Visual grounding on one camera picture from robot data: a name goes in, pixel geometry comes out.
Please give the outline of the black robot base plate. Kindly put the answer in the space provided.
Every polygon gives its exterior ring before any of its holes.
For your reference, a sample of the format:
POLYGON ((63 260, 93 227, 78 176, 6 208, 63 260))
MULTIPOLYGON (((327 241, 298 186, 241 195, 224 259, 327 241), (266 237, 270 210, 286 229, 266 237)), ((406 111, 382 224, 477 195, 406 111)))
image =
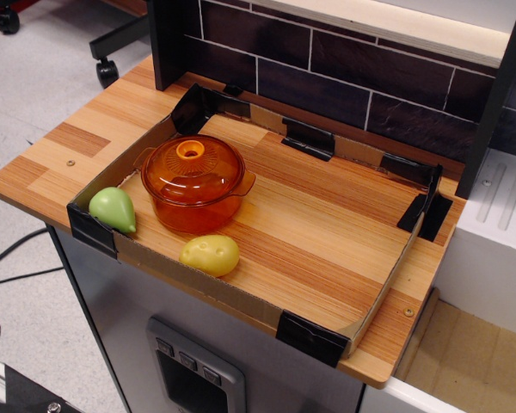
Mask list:
POLYGON ((0 412, 81 412, 42 385, 0 361, 0 412))

